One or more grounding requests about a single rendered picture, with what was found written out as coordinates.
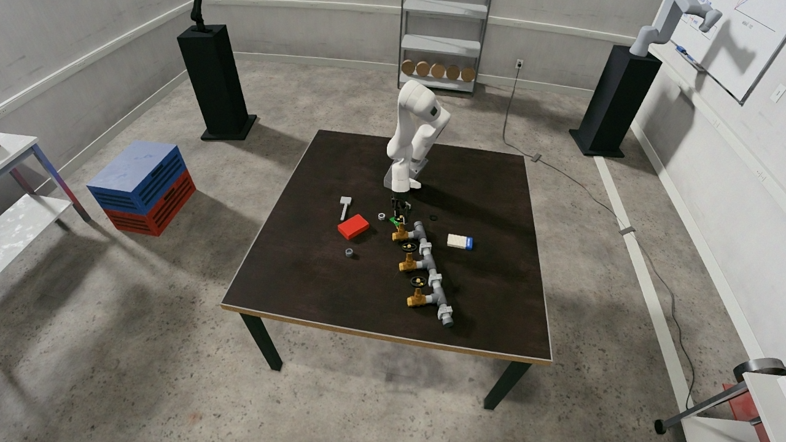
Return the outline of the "red rectangular block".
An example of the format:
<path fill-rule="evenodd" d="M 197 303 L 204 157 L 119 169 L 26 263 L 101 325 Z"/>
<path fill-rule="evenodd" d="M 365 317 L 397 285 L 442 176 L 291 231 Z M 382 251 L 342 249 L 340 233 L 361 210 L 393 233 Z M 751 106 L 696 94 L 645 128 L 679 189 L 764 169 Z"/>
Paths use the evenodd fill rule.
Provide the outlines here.
<path fill-rule="evenodd" d="M 359 214 L 338 225 L 338 230 L 348 240 L 356 237 L 356 235 L 361 234 L 361 232 L 368 228 L 370 228 L 370 224 L 367 223 L 366 220 L 363 219 Z"/>

